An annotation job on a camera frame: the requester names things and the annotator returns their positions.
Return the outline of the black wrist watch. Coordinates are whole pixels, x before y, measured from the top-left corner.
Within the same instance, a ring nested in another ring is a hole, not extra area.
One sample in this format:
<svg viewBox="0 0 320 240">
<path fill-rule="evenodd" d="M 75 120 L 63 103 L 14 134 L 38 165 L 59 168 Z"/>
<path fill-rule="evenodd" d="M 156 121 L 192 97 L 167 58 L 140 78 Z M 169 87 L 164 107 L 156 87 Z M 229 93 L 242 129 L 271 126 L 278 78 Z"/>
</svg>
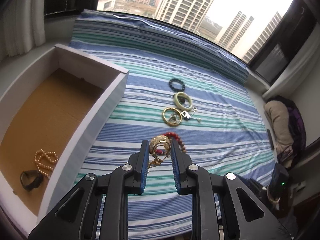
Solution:
<svg viewBox="0 0 320 240">
<path fill-rule="evenodd" d="M 38 170 L 23 171 L 20 175 L 21 185 L 28 192 L 38 188 L 43 180 L 44 176 Z"/>
</svg>

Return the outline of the purple cloth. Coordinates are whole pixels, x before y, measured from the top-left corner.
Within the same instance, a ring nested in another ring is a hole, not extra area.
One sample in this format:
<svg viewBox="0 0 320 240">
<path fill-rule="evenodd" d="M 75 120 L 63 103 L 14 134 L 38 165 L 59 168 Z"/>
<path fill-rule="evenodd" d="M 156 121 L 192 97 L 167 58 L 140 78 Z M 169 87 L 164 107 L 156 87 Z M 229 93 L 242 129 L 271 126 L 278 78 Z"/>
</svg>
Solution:
<svg viewBox="0 0 320 240">
<path fill-rule="evenodd" d="M 302 116 L 296 104 L 282 96 L 276 96 L 276 101 L 282 102 L 289 114 L 289 132 L 293 138 L 292 150 L 293 153 L 281 153 L 278 157 L 278 162 L 284 165 L 285 161 L 291 160 L 291 167 L 295 166 L 302 158 L 306 148 L 306 131 Z"/>
</svg>

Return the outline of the gold bangle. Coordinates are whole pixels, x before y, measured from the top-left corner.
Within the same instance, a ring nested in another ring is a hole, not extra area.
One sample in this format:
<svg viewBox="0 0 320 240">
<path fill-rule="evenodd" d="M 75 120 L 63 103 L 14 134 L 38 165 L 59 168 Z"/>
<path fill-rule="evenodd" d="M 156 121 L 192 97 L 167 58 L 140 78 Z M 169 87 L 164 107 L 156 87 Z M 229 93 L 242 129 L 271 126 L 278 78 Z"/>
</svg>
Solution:
<svg viewBox="0 0 320 240">
<path fill-rule="evenodd" d="M 174 107 L 167 107 L 162 112 L 163 121 L 171 127 L 176 127 L 182 122 L 182 116 L 178 109 Z"/>
</svg>

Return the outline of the beige cushion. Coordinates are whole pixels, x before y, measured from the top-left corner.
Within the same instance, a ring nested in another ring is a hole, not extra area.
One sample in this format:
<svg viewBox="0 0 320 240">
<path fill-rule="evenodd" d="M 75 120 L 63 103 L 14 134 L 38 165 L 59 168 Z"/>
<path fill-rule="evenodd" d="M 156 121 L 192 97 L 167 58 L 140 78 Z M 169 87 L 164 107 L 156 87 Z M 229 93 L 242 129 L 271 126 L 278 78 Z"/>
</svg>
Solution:
<svg viewBox="0 0 320 240">
<path fill-rule="evenodd" d="M 277 155 L 292 154 L 293 138 L 287 107 L 280 101 L 272 100 L 265 104 L 264 110 L 274 131 Z"/>
</svg>

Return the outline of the silver padlock charm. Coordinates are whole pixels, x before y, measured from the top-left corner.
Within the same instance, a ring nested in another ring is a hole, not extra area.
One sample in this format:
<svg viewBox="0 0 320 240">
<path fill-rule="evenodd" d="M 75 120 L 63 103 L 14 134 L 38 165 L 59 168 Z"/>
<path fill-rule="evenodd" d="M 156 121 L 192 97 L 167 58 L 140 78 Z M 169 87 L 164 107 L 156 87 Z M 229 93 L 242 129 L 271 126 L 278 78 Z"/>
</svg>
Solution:
<svg viewBox="0 0 320 240">
<path fill-rule="evenodd" d="M 181 116 L 185 119 L 185 120 L 189 120 L 190 119 L 190 114 L 187 111 L 182 111 L 181 112 Z"/>
</svg>

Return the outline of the striped blue bed sheet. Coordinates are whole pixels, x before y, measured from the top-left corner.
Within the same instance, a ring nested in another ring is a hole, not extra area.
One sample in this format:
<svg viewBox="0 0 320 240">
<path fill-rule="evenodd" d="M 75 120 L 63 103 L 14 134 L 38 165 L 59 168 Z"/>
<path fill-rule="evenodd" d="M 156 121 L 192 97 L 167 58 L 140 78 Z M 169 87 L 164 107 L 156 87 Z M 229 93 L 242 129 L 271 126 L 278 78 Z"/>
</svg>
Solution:
<svg viewBox="0 0 320 240">
<path fill-rule="evenodd" d="M 245 87 L 247 66 L 183 29 L 142 16 L 85 10 L 72 48 L 128 70 L 124 96 L 78 175 L 125 164 L 143 140 L 167 134 L 209 172 L 234 172 L 266 186 L 275 165 L 261 114 Z"/>
</svg>

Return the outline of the white cardboard box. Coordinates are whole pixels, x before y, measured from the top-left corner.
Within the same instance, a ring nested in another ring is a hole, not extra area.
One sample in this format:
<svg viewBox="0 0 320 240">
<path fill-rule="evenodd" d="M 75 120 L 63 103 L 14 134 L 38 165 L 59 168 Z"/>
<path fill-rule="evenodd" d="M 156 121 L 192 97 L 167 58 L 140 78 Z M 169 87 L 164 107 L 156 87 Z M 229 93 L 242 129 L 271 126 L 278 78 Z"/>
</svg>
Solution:
<svg viewBox="0 0 320 240">
<path fill-rule="evenodd" d="M 72 188 L 105 122 L 124 95 L 126 68 L 57 44 L 1 95 L 1 211 L 22 238 Z M 27 191 L 38 150 L 55 152 L 54 170 Z"/>
</svg>

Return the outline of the white curtain left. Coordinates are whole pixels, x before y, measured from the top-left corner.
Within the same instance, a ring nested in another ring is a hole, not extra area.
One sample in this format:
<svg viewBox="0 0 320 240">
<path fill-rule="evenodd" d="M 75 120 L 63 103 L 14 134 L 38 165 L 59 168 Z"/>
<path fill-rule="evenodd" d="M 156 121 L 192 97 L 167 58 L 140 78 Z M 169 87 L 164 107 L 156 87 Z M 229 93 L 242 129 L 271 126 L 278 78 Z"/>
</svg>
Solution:
<svg viewBox="0 0 320 240">
<path fill-rule="evenodd" d="M 10 0 L 1 12 L 1 59 L 26 54 L 45 42 L 44 0 Z"/>
</svg>

